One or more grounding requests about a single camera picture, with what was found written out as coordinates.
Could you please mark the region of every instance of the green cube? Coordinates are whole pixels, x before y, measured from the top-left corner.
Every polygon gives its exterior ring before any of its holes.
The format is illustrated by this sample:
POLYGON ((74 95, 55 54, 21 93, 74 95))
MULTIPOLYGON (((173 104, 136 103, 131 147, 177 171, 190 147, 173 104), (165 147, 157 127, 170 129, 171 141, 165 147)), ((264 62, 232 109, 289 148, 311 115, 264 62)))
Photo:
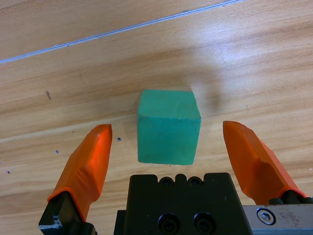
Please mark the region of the green cube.
POLYGON ((145 90, 137 121, 139 162, 193 164, 201 116, 192 92, 145 90))

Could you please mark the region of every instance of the wooden table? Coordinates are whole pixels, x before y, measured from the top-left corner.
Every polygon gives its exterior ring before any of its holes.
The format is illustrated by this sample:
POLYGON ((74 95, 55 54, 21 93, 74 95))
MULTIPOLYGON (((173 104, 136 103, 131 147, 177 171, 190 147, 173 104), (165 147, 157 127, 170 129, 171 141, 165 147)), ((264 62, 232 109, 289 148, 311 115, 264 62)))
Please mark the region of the wooden table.
POLYGON ((233 174, 222 123, 239 121, 313 196, 313 2, 218 0, 0 3, 0 230, 39 235, 39 219, 70 154, 96 125, 111 123, 109 171, 88 222, 112 235, 129 177, 233 174), (55 49, 55 44, 118 30, 55 49), (6 59, 50 48, 27 58, 6 59), (136 110, 144 89, 195 93, 202 116, 193 165, 137 161, 136 110))

